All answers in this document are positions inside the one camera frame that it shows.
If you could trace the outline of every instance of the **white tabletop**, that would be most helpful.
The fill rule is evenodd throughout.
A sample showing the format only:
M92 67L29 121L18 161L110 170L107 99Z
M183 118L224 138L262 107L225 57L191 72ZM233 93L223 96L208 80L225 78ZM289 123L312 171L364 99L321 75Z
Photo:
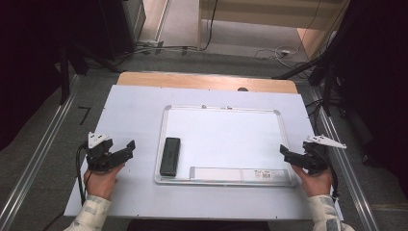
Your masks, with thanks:
M136 149L134 158L117 176L110 216L246 220L311 218L306 194L298 178L297 184L291 188L157 184L154 171L167 105L278 110L289 149L297 153L304 151L302 143L306 137L314 134L299 94L113 86L95 133L110 135L114 141L113 152L124 148L131 140L136 142ZM82 172L87 166L84 161ZM77 216L80 204L76 183L64 214Z

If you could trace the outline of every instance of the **desk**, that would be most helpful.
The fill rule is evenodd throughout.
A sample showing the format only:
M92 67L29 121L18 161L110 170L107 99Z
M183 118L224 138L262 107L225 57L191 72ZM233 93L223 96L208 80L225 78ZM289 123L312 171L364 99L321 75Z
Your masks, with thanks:
M215 2L200 0L197 47L201 44L202 19L211 20ZM308 57L315 58L338 29L348 3L349 0L222 0L217 3L214 20L298 28L301 39L304 35Z
M301 144L307 135L313 134L313 130L301 96L295 93L291 81L123 73L117 83L111 89L95 132L111 136L114 141L111 151L123 148L130 140L135 140L136 149L134 158L117 176L110 216L246 220L311 218L306 195L297 178L296 186L287 188L168 186L154 182L163 111L170 104L279 110L290 149L303 151ZM265 85L286 93L236 91L237 87L260 90ZM76 184L65 209L66 216L76 216L80 210L77 192Z

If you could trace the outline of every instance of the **person's left hand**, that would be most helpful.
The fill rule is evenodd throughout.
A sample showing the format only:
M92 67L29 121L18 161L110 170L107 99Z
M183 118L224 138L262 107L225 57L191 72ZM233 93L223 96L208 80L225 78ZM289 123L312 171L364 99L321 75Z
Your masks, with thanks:
M117 173L124 166L125 165L123 164L118 167L114 167L107 172L94 171L93 173L90 173L90 170L88 169L84 174L84 183L88 194L111 200L111 195L117 181Z

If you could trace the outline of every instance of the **person's arm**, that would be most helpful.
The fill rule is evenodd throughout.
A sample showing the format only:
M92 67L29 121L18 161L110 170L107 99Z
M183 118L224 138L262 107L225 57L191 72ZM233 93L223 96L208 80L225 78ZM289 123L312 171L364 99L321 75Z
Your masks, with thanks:
M79 215L64 231L91 231L102 228L111 207L110 200L115 187L115 178L122 168L123 165L104 173L91 173L87 170L84 174L84 182L89 179L86 183L87 200Z
M334 202L330 194L332 183L329 170L316 175L307 174L302 168L292 166L294 172L302 180L303 189L308 195L309 207L312 212L313 230L315 231L352 231L347 224L340 221Z

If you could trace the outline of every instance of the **hand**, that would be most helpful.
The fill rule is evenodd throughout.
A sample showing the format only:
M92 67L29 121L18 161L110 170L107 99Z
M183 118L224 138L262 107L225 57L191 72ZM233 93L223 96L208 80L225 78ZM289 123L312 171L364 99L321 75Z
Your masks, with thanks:
M118 167L114 167L107 172L90 172L90 170L87 169L87 172L84 174L84 183L88 194L111 200L111 195L117 181L116 175L124 166L125 165L123 164Z
M292 168L302 180L303 189L309 197L330 194L330 187L332 184L330 170L327 169L319 174L309 175L301 167L292 166Z

